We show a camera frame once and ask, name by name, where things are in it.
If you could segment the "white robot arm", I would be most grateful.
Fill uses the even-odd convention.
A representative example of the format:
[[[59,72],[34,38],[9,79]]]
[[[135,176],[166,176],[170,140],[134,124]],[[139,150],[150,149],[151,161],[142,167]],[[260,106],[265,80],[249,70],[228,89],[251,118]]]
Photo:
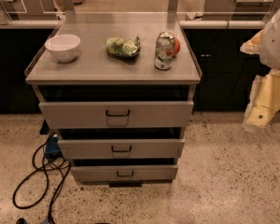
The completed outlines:
[[[280,8],[240,51],[258,54],[262,64],[271,68],[265,76],[255,76],[246,107],[243,128],[254,132],[265,128],[280,110]]]

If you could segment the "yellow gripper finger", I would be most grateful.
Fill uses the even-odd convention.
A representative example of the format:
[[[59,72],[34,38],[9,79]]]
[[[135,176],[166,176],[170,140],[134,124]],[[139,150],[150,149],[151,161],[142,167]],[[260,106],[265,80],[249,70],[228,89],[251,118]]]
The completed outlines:
[[[265,77],[252,82],[243,128],[255,132],[265,128],[280,110],[280,70],[272,69]]]
[[[260,30],[240,47],[240,51],[249,55],[259,54],[260,41],[263,31]]]

